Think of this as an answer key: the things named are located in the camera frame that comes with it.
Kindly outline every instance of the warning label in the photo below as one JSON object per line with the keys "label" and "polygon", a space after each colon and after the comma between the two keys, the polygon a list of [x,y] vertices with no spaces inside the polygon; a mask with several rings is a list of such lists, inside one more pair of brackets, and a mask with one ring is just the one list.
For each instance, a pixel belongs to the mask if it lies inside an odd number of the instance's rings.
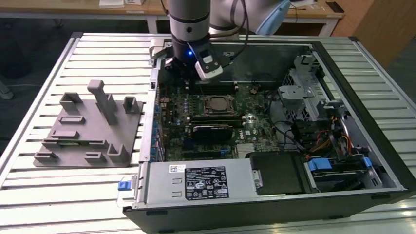
{"label": "warning label", "polygon": [[188,200],[229,197],[225,167],[187,168],[184,180]]}

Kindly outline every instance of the motherboard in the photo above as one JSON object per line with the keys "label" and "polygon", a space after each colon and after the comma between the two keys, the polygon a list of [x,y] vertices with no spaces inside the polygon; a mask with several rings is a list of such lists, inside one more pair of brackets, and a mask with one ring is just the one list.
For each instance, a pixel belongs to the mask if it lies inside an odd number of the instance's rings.
{"label": "motherboard", "polygon": [[255,83],[225,87],[231,92],[223,93],[231,94],[217,94],[207,86],[196,86],[195,91],[161,88],[165,161],[243,158],[249,152],[279,151],[267,113],[269,91]]}

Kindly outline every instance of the blue plastic tab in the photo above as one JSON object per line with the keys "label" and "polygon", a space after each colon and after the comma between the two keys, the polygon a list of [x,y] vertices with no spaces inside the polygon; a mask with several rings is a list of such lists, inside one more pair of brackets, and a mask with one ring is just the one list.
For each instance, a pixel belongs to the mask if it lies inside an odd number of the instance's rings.
{"label": "blue plastic tab", "polygon": [[311,171],[316,170],[316,166],[315,166],[315,163],[312,161],[308,162],[308,166],[309,166]]}
{"label": "blue plastic tab", "polygon": [[308,162],[308,166],[309,166],[309,170],[315,171],[315,170],[331,170],[332,166],[331,166],[331,162],[327,158],[313,158],[309,162]]}
{"label": "blue plastic tab", "polygon": [[120,181],[119,182],[119,191],[131,190],[131,181]]}
{"label": "blue plastic tab", "polygon": [[371,160],[368,157],[364,157],[364,164],[365,164],[367,168],[371,168],[372,163],[371,163]]}
{"label": "blue plastic tab", "polygon": [[269,36],[275,34],[281,23],[284,22],[289,7],[289,0],[284,0],[280,4],[277,4],[256,30],[257,35]]}

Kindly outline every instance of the aluminum table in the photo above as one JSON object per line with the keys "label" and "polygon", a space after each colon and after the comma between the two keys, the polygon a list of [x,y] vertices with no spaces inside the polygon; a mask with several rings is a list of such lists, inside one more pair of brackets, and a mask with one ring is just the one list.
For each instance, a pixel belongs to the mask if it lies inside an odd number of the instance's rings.
{"label": "aluminum table", "polygon": [[[140,228],[119,208],[117,181],[137,172],[141,121],[131,166],[108,169],[36,168],[33,154],[41,147],[64,92],[92,98],[87,84],[101,79],[116,100],[135,96],[147,101],[149,44],[169,39],[155,34],[75,33],[39,92],[23,123],[0,158],[0,230],[21,233],[139,234]],[[259,37],[255,40],[320,41],[411,171],[416,174],[416,106],[359,42],[348,38]],[[335,88],[329,89],[337,96]],[[191,232],[239,233],[415,233],[416,200],[371,208],[349,218],[313,220]]]}

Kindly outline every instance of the sticker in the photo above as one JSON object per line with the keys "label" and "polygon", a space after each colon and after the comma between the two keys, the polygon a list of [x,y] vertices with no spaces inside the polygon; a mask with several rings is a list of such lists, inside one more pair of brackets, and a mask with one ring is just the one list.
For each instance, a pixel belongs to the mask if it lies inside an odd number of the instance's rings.
{"label": "sticker", "polygon": [[187,200],[229,197],[225,167],[184,168],[184,180]]}
{"label": "sticker", "polygon": [[144,14],[144,11],[125,11],[125,13]]}
{"label": "sticker", "polygon": [[169,172],[184,172],[187,165],[169,165]]}

